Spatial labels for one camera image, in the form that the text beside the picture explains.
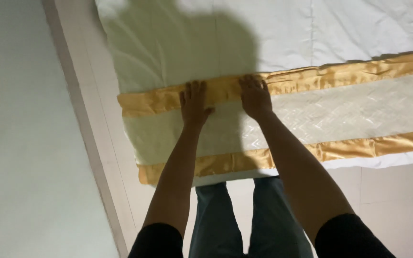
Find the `black sleeve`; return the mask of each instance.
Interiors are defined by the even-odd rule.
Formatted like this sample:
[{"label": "black sleeve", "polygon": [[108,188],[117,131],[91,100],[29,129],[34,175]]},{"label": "black sleeve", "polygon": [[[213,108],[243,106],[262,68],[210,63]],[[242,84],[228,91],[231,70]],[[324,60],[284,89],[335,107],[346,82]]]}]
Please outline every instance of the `black sleeve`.
[{"label": "black sleeve", "polygon": [[183,257],[183,238],[177,229],[164,223],[145,226],[136,236],[129,258]]},{"label": "black sleeve", "polygon": [[315,238],[323,257],[395,257],[355,214],[342,214],[326,222]]}]

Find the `person's left hand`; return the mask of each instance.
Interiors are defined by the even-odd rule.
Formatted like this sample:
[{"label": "person's left hand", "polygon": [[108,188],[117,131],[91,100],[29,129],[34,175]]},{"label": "person's left hand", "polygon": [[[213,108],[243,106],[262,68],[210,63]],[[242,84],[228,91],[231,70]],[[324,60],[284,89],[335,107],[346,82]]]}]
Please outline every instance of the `person's left hand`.
[{"label": "person's left hand", "polygon": [[207,83],[193,81],[186,83],[186,89],[179,93],[181,114],[185,128],[202,129],[208,116],[214,112],[214,108],[205,109],[205,92]]}]

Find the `forearm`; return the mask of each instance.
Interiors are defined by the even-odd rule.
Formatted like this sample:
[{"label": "forearm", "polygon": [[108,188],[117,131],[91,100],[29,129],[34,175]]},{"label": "forearm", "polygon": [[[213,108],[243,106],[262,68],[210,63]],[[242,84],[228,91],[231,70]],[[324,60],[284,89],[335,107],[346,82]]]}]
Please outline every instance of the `forearm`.
[{"label": "forearm", "polygon": [[320,162],[274,113],[263,115],[258,123],[284,182],[288,201],[314,243],[318,230],[329,219],[354,212]]},{"label": "forearm", "polygon": [[200,130],[184,128],[181,132],[162,171],[143,226],[166,223],[184,236]]}]

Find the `hand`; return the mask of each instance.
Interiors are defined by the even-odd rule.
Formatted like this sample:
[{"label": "hand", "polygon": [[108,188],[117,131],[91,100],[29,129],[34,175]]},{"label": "hand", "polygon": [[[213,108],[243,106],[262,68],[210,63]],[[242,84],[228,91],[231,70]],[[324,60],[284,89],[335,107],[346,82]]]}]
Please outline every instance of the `hand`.
[{"label": "hand", "polygon": [[181,115],[185,128],[194,128],[199,131],[208,116],[214,112],[214,108],[205,109],[205,92],[207,83],[194,81],[186,83],[186,90],[179,93],[179,102],[181,103]]},{"label": "hand", "polygon": [[241,101],[246,114],[255,120],[273,113],[272,101],[264,80],[258,82],[251,75],[239,79],[241,87]]}]

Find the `person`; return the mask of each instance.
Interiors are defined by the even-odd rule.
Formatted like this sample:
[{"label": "person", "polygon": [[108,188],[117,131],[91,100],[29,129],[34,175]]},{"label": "person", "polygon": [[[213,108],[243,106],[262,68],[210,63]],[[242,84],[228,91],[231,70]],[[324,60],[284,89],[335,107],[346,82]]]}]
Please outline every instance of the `person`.
[{"label": "person", "polygon": [[[264,134],[279,177],[254,179],[250,247],[243,253],[226,183],[196,187],[197,216],[189,257],[394,257],[355,214],[321,163],[272,111],[265,81],[239,79],[242,105]],[[129,257],[182,257],[190,189],[201,129],[206,83],[181,92],[184,128],[161,174]]]}]

